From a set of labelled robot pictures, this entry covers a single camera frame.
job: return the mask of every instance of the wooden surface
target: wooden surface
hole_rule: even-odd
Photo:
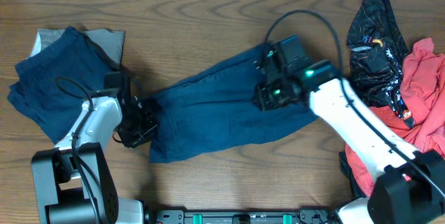
[[[0,0],[0,222],[37,223],[30,161],[53,147],[6,100],[9,85],[18,81],[14,65],[30,53],[38,28],[125,30],[123,63],[152,93],[259,44],[274,19],[296,8],[322,13],[344,44],[361,1]],[[436,51],[445,52],[445,0],[391,3],[409,48],[432,37]],[[314,19],[289,18],[273,38],[294,33],[316,58],[335,57],[331,36]],[[106,158],[120,196],[189,209],[295,209],[351,199],[339,169],[343,142],[321,120],[274,143],[182,162],[149,164],[148,149],[109,143]]]

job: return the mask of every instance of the printed graphic on black fabric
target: printed graphic on black fabric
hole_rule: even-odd
[[[349,28],[347,45],[351,49],[350,81],[356,93],[367,106],[390,106],[403,118],[409,112],[400,94],[408,49],[389,0],[363,0]]]

